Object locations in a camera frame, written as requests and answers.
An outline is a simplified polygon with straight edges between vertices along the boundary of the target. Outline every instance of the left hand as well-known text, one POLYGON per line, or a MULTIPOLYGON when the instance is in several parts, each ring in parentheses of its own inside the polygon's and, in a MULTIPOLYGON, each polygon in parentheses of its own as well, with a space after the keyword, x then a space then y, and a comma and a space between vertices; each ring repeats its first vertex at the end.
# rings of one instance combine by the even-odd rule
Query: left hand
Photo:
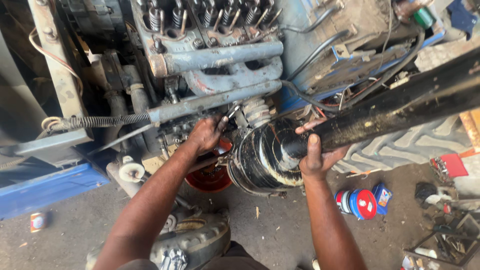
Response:
MULTIPOLYGON (((295 133, 301 134, 313 127, 325 122, 326 119, 316 119, 305 123, 295 129, 295 133)), ((332 168, 337 161, 344 158, 350 146, 344 146, 331 152, 322 153, 322 143, 317 134, 312 134, 308 138, 307 156, 300 161, 300 171, 304 181, 325 180, 327 171, 332 168)))
POLYGON ((187 142, 197 147, 197 154, 213 149, 220 141, 223 130, 227 127, 228 117, 221 114, 200 119, 188 136, 187 142))

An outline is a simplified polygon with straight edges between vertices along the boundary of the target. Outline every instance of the blue frame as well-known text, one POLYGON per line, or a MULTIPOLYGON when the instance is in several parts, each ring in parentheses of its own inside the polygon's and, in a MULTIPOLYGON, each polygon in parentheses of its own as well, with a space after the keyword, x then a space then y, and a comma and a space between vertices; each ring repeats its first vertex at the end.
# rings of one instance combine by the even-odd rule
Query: blue frame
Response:
POLYGON ((86 163, 0 188, 0 220, 34 211, 108 183, 110 181, 103 172, 86 163))

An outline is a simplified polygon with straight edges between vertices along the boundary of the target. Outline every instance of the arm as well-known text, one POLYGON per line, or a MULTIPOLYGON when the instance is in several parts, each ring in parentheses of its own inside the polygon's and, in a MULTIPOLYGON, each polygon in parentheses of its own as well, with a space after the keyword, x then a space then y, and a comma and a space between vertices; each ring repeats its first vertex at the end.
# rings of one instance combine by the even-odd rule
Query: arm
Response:
MULTIPOLYGON (((319 123, 308 123, 296 131, 301 133, 319 123)), ((307 193, 313 246, 323 270, 367 269, 326 181, 327 171, 345 156, 348 148, 322 154, 320 137, 312 134, 308 139, 308 154, 299 164, 307 193)))
POLYGON ((199 154, 217 145, 228 122, 225 118, 201 119, 188 140, 146 181, 113 225, 94 270, 114 270, 131 260, 150 258, 188 169, 199 154))

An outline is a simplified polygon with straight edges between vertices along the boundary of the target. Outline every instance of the tractor tire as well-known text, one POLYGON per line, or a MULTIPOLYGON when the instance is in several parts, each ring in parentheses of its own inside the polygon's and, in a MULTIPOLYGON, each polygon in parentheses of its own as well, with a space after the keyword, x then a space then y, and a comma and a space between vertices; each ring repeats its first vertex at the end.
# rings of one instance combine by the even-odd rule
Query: tractor tire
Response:
POLYGON ((463 153, 470 148, 467 132, 455 115, 353 144, 332 169, 341 173, 389 171, 407 164, 424 164, 444 154, 463 153))

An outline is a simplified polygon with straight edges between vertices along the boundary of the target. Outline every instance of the mechanic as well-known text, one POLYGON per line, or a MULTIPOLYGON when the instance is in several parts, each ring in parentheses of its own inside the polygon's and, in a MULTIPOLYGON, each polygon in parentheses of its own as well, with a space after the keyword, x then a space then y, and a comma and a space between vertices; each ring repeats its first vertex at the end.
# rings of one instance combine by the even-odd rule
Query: mechanic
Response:
MULTIPOLYGON (((180 185, 197 157, 213 149, 227 126, 228 117, 201 119, 188 140, 156 171, 133 197, 113 225, 94 270, 157 270, 149 261, 150 249, 165 224, 180 185)), ((301 133, 322 121, 297 128, 301 133)), ((321 153, 318 135, 310 135, 308 155, 300 162, 310 212, 313 246, 322 270, 365 270, 353 235, 345 223, 326 182, 327 171, 348 147, 321 153)), ((242 246, 231 242, 230 250, 214 258, 202 270, 266 270, 242 246)))

